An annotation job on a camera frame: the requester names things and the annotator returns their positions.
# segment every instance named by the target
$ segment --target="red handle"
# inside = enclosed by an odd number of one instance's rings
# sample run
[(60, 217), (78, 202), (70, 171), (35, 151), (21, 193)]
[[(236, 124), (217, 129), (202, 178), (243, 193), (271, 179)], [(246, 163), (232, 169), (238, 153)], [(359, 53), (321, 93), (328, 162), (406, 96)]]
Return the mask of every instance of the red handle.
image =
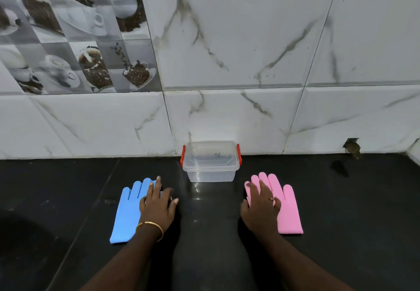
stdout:
[(241, 156), (241, 148), (239, 147), (239, 144), (236, 145), (236, 148), (238, 149), (238, 157), (239, 157), (239, 166), (242, 165), (242, 156)]
[(181, 155), (181, 167), (183, 166), (184, 163), (184, 154), (185, 154), (185, 145), (182, 146), (182, 155)]

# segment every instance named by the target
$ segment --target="pink glove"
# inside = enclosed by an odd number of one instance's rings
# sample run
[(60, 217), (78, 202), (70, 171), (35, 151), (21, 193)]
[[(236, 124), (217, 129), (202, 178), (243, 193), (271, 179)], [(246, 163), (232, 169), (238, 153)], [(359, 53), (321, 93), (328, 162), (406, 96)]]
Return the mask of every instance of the pink glove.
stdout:
[[(278, 232), (284, 234), (303, 233), (293, 188), (290, 185), (284, 185), (283, 190), (281, 190), (276, 175), (270, 174), (267, 177), (264, 172), (261, 172), (259, 176), (253, 175), (251, 177), (251, 182), (257, 186), (258, 192), (260, 192), (260, 180), (271, 190), (273, 197), (280, 199), (281, 208), (277, 216)], [(248, 186), (245, 186), (245, 190), (247, 192), (248, 204), (251, 205), (250, 189)]]

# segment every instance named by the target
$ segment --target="gold bracelet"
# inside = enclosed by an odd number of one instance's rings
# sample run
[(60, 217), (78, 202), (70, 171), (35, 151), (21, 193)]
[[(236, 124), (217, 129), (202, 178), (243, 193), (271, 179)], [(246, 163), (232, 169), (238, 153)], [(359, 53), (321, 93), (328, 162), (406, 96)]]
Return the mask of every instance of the gold bracelet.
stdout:
[[(156, 227), (158, 227), (159, 229), (160, 229), (160, 231), (162, 232), (162, 236), (160, 237), (160, 239), (158, 240), (158, 241), (156, 241), (156, 242), (159, 242), (159, 241), (161, 241), (162, 240), (162, 238), (163, 238), (163, 229), (162, 229), (162, 227), (160, 226), (160, 225), (158, 225), (157, 223), (154, 223), (154, 222), (152, 222), (152, 221), (145, 221), (144, 223), (148, 223), (148, 224), (150, 224), (150, 225), (155, 225)], [(144, 223), (139, 223), (138, 225), (137, 225), (137, 227), (136, 227), (136, 231), (137, 231), (137, 228), (139, 228), (141, 225), (143, 225)]]

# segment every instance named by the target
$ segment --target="forearm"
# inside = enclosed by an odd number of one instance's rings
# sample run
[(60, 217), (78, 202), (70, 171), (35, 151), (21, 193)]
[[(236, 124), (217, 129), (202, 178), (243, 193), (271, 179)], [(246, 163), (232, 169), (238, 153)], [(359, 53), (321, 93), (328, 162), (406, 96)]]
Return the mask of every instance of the forearm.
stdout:
[(264, 241), (263, 244), (290, 290), (353, 290), (297, 251), (280, 235)]
[(142, 225), (133, 238), (80, 291), (132, 291), (159, 238), (155, 226)]

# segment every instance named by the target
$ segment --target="plastic container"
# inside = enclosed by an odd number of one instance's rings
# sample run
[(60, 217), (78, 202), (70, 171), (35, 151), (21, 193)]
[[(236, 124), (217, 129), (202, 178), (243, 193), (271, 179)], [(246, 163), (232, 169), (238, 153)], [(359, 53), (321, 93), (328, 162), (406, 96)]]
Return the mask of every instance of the plastic container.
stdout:
[(181, 166), (191, 182), (233, 181), (241, 164), (239, 144), (231, 141), (190, 142), (182, 150)]

